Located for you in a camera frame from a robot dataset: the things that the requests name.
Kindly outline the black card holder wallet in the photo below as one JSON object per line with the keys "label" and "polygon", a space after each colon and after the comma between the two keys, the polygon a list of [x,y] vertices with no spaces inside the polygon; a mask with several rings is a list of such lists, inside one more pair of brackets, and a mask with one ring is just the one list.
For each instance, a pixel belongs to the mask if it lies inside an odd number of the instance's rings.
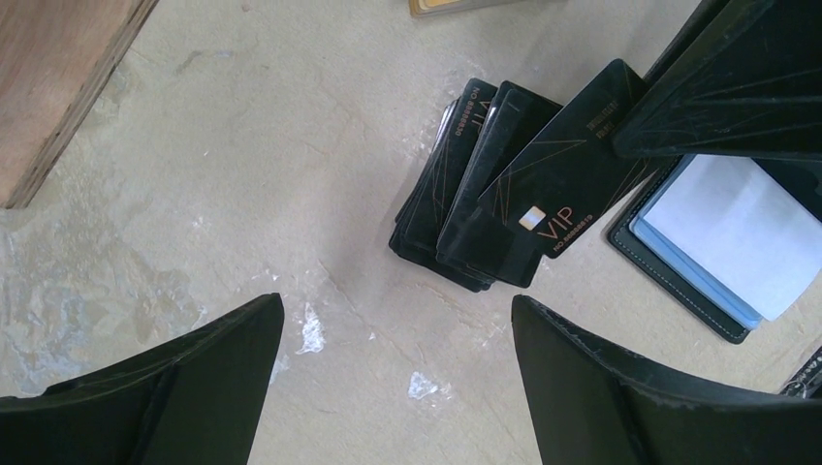
{"label": "black card holder wallet", "polygon": [[778,319],[821,270],[820,220],[749,158],[679,158],[623,210],[607,238],[732,344]]}

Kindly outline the single black VIP card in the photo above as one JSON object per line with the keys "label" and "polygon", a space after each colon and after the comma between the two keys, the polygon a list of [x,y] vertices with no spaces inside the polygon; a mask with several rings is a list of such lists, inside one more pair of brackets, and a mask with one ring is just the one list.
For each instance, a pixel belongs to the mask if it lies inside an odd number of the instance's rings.
{"label": "single black VIP card", "polygon": [[502,170],[478,199],[508,230],[558,258],[661,162],[618,157],[611,143],[647,93],[623,60],[611,61]]}

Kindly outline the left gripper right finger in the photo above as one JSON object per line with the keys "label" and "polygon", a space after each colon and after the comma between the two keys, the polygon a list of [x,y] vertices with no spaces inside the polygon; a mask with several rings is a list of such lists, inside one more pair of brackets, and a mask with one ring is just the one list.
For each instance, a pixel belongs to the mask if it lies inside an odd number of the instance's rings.
{"label": "left gripper right finger", "polygon": [[512,329],[546,464],[817,464],[821,402],[673,369],[517,295]]}

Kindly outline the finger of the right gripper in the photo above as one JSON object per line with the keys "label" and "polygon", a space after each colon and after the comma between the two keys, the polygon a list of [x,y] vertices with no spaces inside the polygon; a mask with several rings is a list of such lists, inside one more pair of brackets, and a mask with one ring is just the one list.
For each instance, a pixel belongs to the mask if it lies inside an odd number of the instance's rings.
{"label": "finger of the right gripper", "polygon": [[821,389],[821,362],[821,350],[818,349],[785,384],[780,394],[798,398],[820,397],[816,391]]}
{"label": "finger of the right gripper", "polygon": [[617,155],[820,160],[820,2],[705,1],[655,71]]}

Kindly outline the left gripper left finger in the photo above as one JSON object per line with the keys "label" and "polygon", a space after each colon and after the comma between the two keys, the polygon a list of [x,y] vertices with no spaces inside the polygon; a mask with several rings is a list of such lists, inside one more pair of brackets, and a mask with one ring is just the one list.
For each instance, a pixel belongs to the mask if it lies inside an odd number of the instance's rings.
{"label": "left gripper left finger", "polygon": [[5,464],[244,464],[284,326],[279,294],[106,368],[1,401]]}

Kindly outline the black VIP card stack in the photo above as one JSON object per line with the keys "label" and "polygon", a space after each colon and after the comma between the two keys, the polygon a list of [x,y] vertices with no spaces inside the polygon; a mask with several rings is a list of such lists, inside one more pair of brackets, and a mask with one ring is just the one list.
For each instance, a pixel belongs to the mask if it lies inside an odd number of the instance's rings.
{"label": "black VIP card stack", "polygon": [[395,217],[391,250],[474,293],[495,282],[529,287],[541,253],[481,207],[480,197],[561,108],[511,81],[471,78],[444,110]]}

